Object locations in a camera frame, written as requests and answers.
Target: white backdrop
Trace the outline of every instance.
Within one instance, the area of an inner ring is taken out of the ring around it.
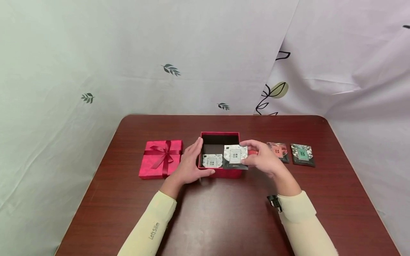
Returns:
[[[407,0],[0,0],[2,255],[55,252],[130,113],[326,117],[410,255],[409,14]]]
[[[252,114],[297,3],[0,0],[1,255],[53,255],[125,115]]]

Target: wooden table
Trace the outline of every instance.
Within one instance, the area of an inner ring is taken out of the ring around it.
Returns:
[[[57,256],[117,255],[163,180],[141,180],[147,140],[239,131],[241,140],[311,145],[316,168],[286,166],[307,192],[341,256],[399,255],[328,122],[318,116],[127,116],[116,131]],[[255,169],[186,186],[157,255],[293,255]]]

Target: dark box lining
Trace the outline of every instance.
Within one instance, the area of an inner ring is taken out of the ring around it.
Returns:
[[[202,166],[202,154],[223,154],[225,145],[239,144],[237,135],[202,135],[204,140],[201,155],[199,157],[200,166]]]

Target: forearm sleeve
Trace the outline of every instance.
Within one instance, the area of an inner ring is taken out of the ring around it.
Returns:
[[[118,256],[154,256],[177,202],[158,191],[123,244]]]
[[[316,210],[304,191],[294,197],[278,195],[279,214],[295,256],[337,256],[337,251],[316,217]]]

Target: hand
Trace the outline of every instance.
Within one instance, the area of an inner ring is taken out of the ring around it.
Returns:
[[[257,155],[252,154],[248,158],[243,159],[241,163],[255,166],[266,173],[269,178],[272,178],[279,195],[292,197],[302,192],[295,178],[268,145],[257,140],[246,140],[239,144],[241,146],[248,146],[248,150],[258,151]]]
[[[184,154],[181,157],[181,163],[170,177],[175,178],[182,184],[188,184],[196,181],[201,177],[208,177],[215,173],[215,170],[206,169],[200,170],[195,165],[196,158],[201,152],[203,139],[198,138],[194,144],[187,147]]]
[[[200,170],[195,165],[196,158],[201,152],[202,144],[203,139],[198,138],[194,144],[186,148],[177,169],[165,180],[160,188],[161,192],[176,199],[179,190],[184,184],[192,183],[201,177],[208,177],[215,173],[215,170]]]
[[[257,140],[245,140],[240,143],[241,146],[248,146],[248,150],[258,151],[258,154],[249,155],[248,158],[241,161],[242,164],[255,166],[263,171],[270,178],[281,172],[288,172],[281,160],[272,152],[272,150],[263,142]]]

